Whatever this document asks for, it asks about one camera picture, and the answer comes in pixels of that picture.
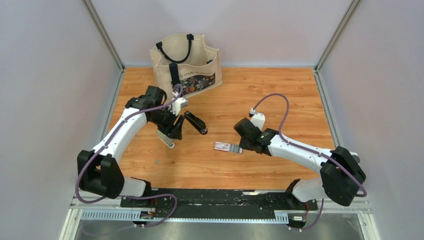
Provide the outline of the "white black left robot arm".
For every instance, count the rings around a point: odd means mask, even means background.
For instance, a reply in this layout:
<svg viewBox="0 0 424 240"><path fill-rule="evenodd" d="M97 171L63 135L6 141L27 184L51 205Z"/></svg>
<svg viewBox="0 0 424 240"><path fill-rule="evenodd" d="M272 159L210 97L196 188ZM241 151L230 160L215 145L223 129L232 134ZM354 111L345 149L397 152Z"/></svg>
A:
<svg viewBox="0 0 424 240"><path fill-rule="evenodd" d="M99 195L98 201L124 197L134 200L142 208L152 203L154 196L149 182L123 176L119 163L136 133L149 122L157 126L158 137L170 149L175 146L174 140L182 139L185 117L179 112L188 105L182 93L182 85L176 84L172 100L165 103L166 92L157 86L148 86L144 95L127 102L120 120L101 142L78 154L75 196L80 202L95 203L83 199L80 195L83 190Z"/></svg>

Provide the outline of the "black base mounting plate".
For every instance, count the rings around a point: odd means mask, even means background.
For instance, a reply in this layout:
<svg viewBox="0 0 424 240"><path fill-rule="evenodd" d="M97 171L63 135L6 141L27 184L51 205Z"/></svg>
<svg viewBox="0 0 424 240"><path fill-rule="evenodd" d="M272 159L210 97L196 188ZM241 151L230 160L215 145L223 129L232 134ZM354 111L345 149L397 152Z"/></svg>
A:
<svg viewBox="0 0 424 240"><path fill-rule="evenodd" d="M302 203L281 190L157 188L150 194L156 198L123 199L120 206L154 210L156 217L165 217L176 207L172 218L230 220L271 220L275 211L304 215L307 210L318 210L316 200Z"/></svg>

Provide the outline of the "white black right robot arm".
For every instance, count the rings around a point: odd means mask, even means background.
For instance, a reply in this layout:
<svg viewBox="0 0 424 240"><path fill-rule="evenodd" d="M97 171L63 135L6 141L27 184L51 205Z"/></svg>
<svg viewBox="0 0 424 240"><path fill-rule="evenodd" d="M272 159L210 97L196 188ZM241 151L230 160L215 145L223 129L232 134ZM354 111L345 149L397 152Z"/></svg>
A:
<svg viewBox="0 0 424 240"><path fill-rule="evenodd" d="M324 198L348 207L366 180L358 154L342 146L333 150L311 146L271 128L261 130L247 118L237 122L234 130L240 136L242 149L287 159L319 174L317 178L295 180L289 185L285 203L293 210L309 200Z"/></svg>

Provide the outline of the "aluminium frame rail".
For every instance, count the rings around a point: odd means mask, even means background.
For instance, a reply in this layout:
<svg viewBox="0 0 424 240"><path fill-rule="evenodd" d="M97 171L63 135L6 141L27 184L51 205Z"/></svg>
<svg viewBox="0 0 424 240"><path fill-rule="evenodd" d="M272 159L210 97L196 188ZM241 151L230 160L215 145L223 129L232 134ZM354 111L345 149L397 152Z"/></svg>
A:
<svg viewBox="0 0 424 240"><path fill-rule="evenodd" d="M300 202L283 190L154 188L154 199L103 199L85 204L74 198L77 220L125 221L137 225L161 220L183 223L288 224L323 214L371 214L366 200L342 206L330 199Z"/></svg>

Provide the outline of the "cream canvas tote bag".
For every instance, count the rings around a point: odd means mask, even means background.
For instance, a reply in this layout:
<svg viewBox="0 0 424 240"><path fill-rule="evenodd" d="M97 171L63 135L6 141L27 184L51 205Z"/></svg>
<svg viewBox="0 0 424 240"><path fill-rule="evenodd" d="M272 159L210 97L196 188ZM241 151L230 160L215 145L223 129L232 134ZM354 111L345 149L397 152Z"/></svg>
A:
<svg viewBox="0 0 424 240"><path fill-rule="evenodd" d="M207 45L204 34L177 33L157 42L149 51L156 86L172 94L182 85L190 98L223 83L220 50Z"/></svg>

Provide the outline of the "red white staple box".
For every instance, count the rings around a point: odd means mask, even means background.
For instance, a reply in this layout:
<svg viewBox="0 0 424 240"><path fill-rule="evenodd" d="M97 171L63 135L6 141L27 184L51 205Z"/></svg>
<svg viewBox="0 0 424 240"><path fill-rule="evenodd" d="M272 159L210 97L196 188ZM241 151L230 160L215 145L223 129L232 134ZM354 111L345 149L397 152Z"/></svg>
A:
<svg viewBox="0 0 424 240"><path fill-rule="evenodd" d="M219 141L215 142L214 150L238 154L243 153L243 149L239 145Z"/></svg>

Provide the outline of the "pale green white stapler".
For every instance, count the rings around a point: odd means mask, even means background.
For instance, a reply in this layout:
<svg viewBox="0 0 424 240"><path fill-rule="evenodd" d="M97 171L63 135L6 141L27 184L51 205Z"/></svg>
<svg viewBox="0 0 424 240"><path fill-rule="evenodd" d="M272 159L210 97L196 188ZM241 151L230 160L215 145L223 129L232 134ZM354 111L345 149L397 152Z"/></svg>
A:
<svg viewBox="0 0 424 240"><path fill-rule="evenodd" d="M159 137L159 139L164 144L166 144L170 149L172 149L175 146L173 139L169 138L167 135L162 133L160 130L157 130L156 133L157 133L157 136Z"/></svg>

